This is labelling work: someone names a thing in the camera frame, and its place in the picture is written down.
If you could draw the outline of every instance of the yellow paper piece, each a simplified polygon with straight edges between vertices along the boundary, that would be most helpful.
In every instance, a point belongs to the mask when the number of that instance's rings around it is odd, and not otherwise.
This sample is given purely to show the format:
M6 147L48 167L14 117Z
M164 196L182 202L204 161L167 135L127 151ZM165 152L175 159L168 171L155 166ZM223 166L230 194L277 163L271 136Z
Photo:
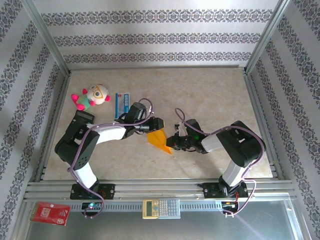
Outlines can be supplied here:
M148 142L157 148L165 151L168 154L172 154L171 148L166 146L167 138L165 135L165 129L162 128L158 131L153 131L146 134L146 137L148 139Z

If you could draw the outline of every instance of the wire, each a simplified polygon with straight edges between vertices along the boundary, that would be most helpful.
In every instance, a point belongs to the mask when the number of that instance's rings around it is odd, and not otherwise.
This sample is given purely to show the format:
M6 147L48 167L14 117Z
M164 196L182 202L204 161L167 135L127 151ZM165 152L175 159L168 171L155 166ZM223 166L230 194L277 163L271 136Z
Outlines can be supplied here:
M175 111L175 113L177 114L178 118L179 118L186 126L190 127L191 129L193 129L193 130L197 131L198 133L203 134L203 135L205 135L205 136L215 135L215 134L218 134L218 133L220 133L221 131L227 130L227 129L239 129L239 130L242 130L242 131L244 131L244 132L252 135L252 136L259 142L260 147L261 147L261 154L260 154L260 156L259 156L255 161L253 161L252 163L250 163L250 164L248 165L248 167L246 168L246 170L244 171L244 173L243 173L242 176L241 176L241 178L242 178L242 180L243 180L244 182L248 182L248 181L249 181L249 182L253 182L253 183L254 183L254 187L253 187L253 189L252 189L251 194L249 195L249 197L247 198L247 200L244 202L244 204L242 205L242 207L241 207L240 209L238 209L236 212L232 212L232 211L229 211L229 210L223 210L224 212L226 212L226 216L234 216L234 215L237 215L237 214L240 213L240 212L244 209L244 207L248 204L249 200L251 199L251 197L253 196L253 194L254 194L254 192L255 192L255 190L256 190L257 182L256 182L255 180L253 180L253 179L245 179L244 177L245 177L245 175L247 174L247 172L248 172L254 165L256 165L256 164L262 159L262 157L263 157L263 155L264 155L265 146L264 146L262 140L261 140L260 137L258 137L258 135L256 135L253 131L250 131L250 130L248 130L248 129L244 128L244 127L241 127L241 126L225 126L225 127L220 128L220 129L218 129L218 130L216 130L216 131L214 131L214 132L212 132L212 133L206 133L206 132L203 132L203 131L201 131L201 130L199 130L199 129L196 129L195 127L193 127L193 126L191 126L189 123L187 123L187 122L186 122L186 115L185 115L185 113L184 113L180 108L176 107L176 108L174 109L174 111Z
M85 134L84 134L84 136L83 136L83 138L82 138L82 140L81 140L81 143L80 143L80 145L79 145L79 147L78 147L78 150L77 150L77 152L76 152L76 154L75 154L75 157L74 157L74 159L73 159L73 162L72 162L72 164L70 165L70 167L69 167L68 170L67 170L69 173L71 173L71 175L73 176L73 178L75 179L75 181L76 181L82 188L84 188L86 191L88 191L89 193L97 196L98 198L100 198L100 199L102 200L100 211L97 212L95 215L90 216L91 219L95 218L96 216L98 216L99 214L102 213L102 211L104 210L104 206L106 205L106 202L105 202L105 199L104 199L100 194L98 194L98 193L92 191L91 189L87 188L87 187L80 181L80 179L79 179L79 178L77 177L77 175L76 175L76 172L75 172L74 168L75 168L76 162L77 162L77 160L78 160L78 158L79 158L81 149L82 149L83 146L84 146L84 143L85 143L85 140L86 140L88 134L89 134L92 130L95 130L95 129L98 129L98 128L103 128L103 127L113 127L113 126L132 127L132 126L135 126L135 125L143 124L143 123L145 123L146 121L148 121L149 118L151 117L151 115L154 113L154 106L153 106L152 102L151 102L149 99L147 99L147 98L141 98L141 99L139 100L139 103L140 103L141 101L143 101L143 100L148 101L148 102L150 103L150 107L151 107L151 108L150 108L150 111L149 111L149 115L148 115L144 120L139 121L139 122L136 122L136 123L119 123L119 122L103 123L103 124L98 124L98 125L95 125L95 126L89 128L89 129L85 132ZM87 212L87 208L86 208L85 211L84 211L84 216L87 218L88 216L87 216L86 212Z

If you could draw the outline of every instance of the floor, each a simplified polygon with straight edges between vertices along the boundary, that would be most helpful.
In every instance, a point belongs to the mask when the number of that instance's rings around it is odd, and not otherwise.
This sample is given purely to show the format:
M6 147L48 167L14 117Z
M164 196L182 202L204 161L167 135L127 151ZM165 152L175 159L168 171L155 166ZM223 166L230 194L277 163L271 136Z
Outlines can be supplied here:
M103 84L111 101L89 108L95 124L112 122L115 117L115 93L130 93L130 103L149 98L155 116L165 121L166 136L175 133L179 121L175 108L186 119L195 118L202 130L213 132L237 120L259 133L256 118L240 68L149 68L74 71L67 90L53 146L71 122L76 108L71 94L83 88ZM149 144L146 135L133 135L121 141L98 144L90 165L99 179L173 179L218 178L227 169L230 157L224 149L209 154L173 151L170 155ZM51 150L45 180L70 180L68 165ZM267 156L247 174L250 178L270 178Z

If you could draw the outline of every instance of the calculator display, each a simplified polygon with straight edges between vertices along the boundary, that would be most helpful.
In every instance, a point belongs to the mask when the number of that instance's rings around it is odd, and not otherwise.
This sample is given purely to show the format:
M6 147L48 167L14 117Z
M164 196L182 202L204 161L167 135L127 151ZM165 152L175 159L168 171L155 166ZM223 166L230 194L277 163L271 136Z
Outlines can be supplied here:
M152 216L152 201L146 202L146 215L148 217Z

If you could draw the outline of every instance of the wall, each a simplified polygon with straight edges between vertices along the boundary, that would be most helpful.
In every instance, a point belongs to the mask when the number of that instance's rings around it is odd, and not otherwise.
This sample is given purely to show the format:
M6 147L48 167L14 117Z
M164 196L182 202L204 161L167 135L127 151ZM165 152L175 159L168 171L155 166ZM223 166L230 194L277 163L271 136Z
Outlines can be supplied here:
M320 1L293 0L251 72L278 160L320 239Z
M244 67L278 0L35 0L70 69Z
M43 154L64 76L19 0L0 0L0 240Z

